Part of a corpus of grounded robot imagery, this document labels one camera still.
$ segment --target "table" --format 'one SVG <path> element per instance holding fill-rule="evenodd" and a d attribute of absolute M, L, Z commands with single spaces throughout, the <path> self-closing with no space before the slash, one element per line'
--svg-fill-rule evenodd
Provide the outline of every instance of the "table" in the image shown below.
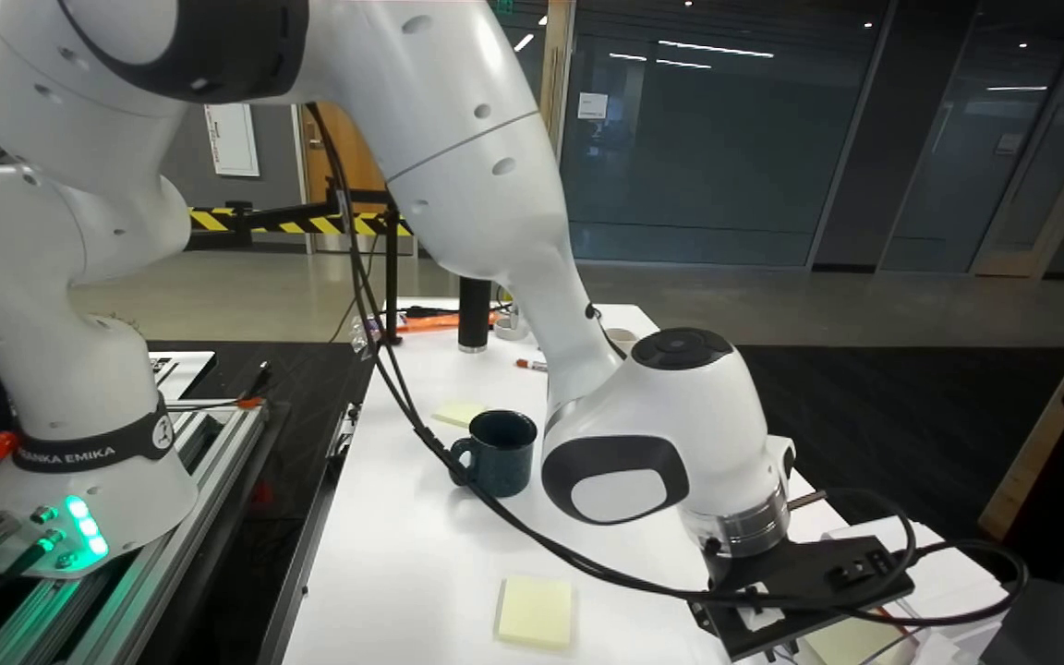
<path fill-rule="evenodd" d="M 639 336 L 654 329 L 639 307 L 602 307 L 602 321 Z M 543 373 L 517 369 L 517 358 L 536 358 L 536 351 L 495 336 L 484 351 L 458 351 L 454 333 L 406 336 L 399 347 L 399 366 L 414 388 L 417 410 L 443 443 L 466 436 L 458 425 L 436 421 L 436 414 L 454 403 L 510 406 L 543 421 Z M 558 514 L 536 477 L 528 491 L 506 506 L 606 565 L 676 587 L 706 584 L 706 565 L 680 528 L 676 510 L 624 528 L 591 528 Z M 824 532 L 842 528 L 846 521 L 824 502 L 798 510 L 791 521 L 794 539 L 820 539 Z M 898 547 L 894 525 L 865 528 Z M 495 610 L 506 576 L 547 576 L 576 587 L 573 650 L 532 650 L 495 639 Z M 946 610 L 968 610 L 998 599 L 998 584 L 961 554 L 924 562 L 913 576 L 924 591 L 901 602 L 905 613 L 935 613 L 946 602 Z M 972 635 L 975 643 L 986 643 L 990 628 L 953 635 L 931 632 L 920 650 L 924 658 L 961 658 L 961 650 L 972 650 L 972 643 L 964 643 Z M 683 602 L 587 580 L 510 532 L 447 480 L 440 462 L 421 451 L 417 436 L 399 417 L 384 384 L 373 381 L 284 661 L 720 665 L 724 650 L 713 635 L 695 628 Z"/>

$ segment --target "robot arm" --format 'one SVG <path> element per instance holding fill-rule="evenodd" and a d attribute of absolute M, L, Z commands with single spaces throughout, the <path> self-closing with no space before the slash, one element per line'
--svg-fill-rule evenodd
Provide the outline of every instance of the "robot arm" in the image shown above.
<path fill-rule="evenodd" d="M 0 0 L 0 144 L 63 200 L 85 244 L 78 270 L 52 277 L 59 296 L 74 277 L 144 266 L 181 244 L 151 233 L 181 218 L 159 163 L 181 103 L 225 100 L 340 100 L 425 248 L 521 299 L 550 369 L 543 484 L 565 514 L 621 525 L 680 506 L 695 539 L 724 554 L 783 539 L 783 451 L 765 436 L 743 358 L 706 333 L 661 333 L 617 362 L 587 318 L 558 163 L 484 0 Z M 44 344 L 107 347 L 81 336 Z M 144 355 L 129 344 L 89 358 L 96 373 L 137 377 Z M 4 377 L 15 403 L 41 381 Z M 103 417 L 63 440 L 151 432 L 148 373 L 140 388 L 70 399 Z M 85 388 L 59 381 L 48 392 L 63 403 Z M 89 484 L 115 469 L 174 477 L 174 454 L 48 477 L 15 469 L 7 480 Z M 126 532 L 140 521 L 129 514 L 103 525 Z M 126 543 L 159 536 L 159 525 L 129 528 Z"/>

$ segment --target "black mug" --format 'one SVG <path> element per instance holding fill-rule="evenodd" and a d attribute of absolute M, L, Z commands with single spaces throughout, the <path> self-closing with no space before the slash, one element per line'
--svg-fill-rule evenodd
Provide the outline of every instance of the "black mug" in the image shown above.
<path fill-rule="evenodd" d="M 484 410 L 469 421 L 469 436 L 451 447 L 462 462 L 458 484 L 506 499 L 528 488 L 536 421 L 517 410 Z"/>

